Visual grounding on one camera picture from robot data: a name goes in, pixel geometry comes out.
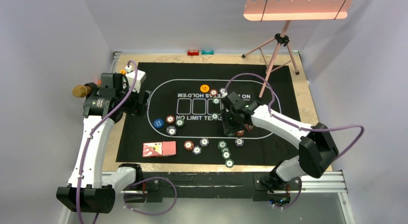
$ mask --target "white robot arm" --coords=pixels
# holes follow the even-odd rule
[[[266,183],[275,189],[284,189],[287,182],[293,178],[310,175],[315,178],[322,176],[328,166],[336,159],[339,152],[329,132],[310,132],[306,129],[326,129],[321,123],[311,125],[293,120],[285,115],[272,111],[267,105],[258,101],[247,104],[235,92],[221,99],[224,104],[222,120],[224,133],[234,133],[244,129],[244,124],[266,129],[282,137],[299,150],[299,155],[280,162],[271,172]]]
[[[118,73],[103,73],[100,87],[94,83],[85,85],[88,91],[84,103],[85,118],[81,147],[67,186],[59,187],[57,190],[57,198],[71,211],[77,210],[75,193],[79,175],[82,175],[81,211],[94,213],[109,213],[116,195],[129,184],[141,180],[142,170],[138,164],[122,164],[115,173],[102,180],[102,165],[110,133],[123,112],[141,116],[145,114],[149,97],[149,93],[142,87],[145,79],[145,72],[140,70],[136,77],[134,71],[125,76]],[[130,97],[117,112],[95,130],[83,159],[82,153],[89,133],[124,98],[134,80],[136,82]],[[81,161],[84,161],[82,174],[79,172]]]

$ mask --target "red block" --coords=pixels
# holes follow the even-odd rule
[[[193,56],[193,55],[199,55],[200,52],[198,50],[188,50],[187,55]]]

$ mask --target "black felt mat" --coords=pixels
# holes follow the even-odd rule
[[[209,94],[200,91],[201,85],[206,84],[219,91],[231,77],[240,73],[250,72],[264,77],[264,65],[139,63],[139,69],[146,72],[146,90],[153,92],[149,111],[143,118],[126,116],[117,162],[224,164],[225,160],[217,148],[220,140],[227,142],[236,165],[276,165],[297,155],[296,148],[287,141],[256,127],[250,133],[245,132],[242,136],[244,145],[236,147],[234,139],[223,135],[221,121],[209,118],[211,113],[219,112],[221,108],[209,101]],[[243,99],[255,100],[262,87],[257,83],[260,80],[250,76],[238,80],[230,85],[229,91],[235,91]],[[273,72],[269,83],[279,99],[282,113],[300,120],[289,68],[285,66]],[[266,103],[270,99],[270,92],[265,91],[262,101]],[[272,108],[279,111],[277,100]],[[173,137],[166,136],[166,127],[170,124],[165,122],[159,129],[152,125],[156,119],[165,121],[168,115],[184,116],[186,121],[183,127],[177,127],[177,134]],[[201,154],[195,155],[184,149],[185,141],[199,145],[201,137],[209,138],[209,145],[202,147]],[[143,143],[159,141],[176,141],[177,154],[142,158]]]

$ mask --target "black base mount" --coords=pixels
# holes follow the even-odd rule
[[[283,38],[281,37],[281,34],[276,34],[275,35],[275,39],[278,43],[280,43],[281,45],[283,45],[284,47],[286,47],[286,45],[288,45],[289,43],[289,37],[287,35],[285,35]]]

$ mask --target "white wall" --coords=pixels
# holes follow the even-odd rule
[[[214,48],[245,53],[280,33],[284,21],[250,22],[246,0],[85,0],[109,47],[137,53]],[[288,36],[302,50],[318,21],[293,21]],[[272,51],[268,45],[265,51]]]
[[[0,0],[0,223],[57,223],[83,99],[111,51],[84,0]]]
[[[357,0],[347,19],[320,22],[302,55],[319,120],[366,127],[333,165],[359,224],[408,220],[407,1]],[[344,149],[356,134],[333,136]]]

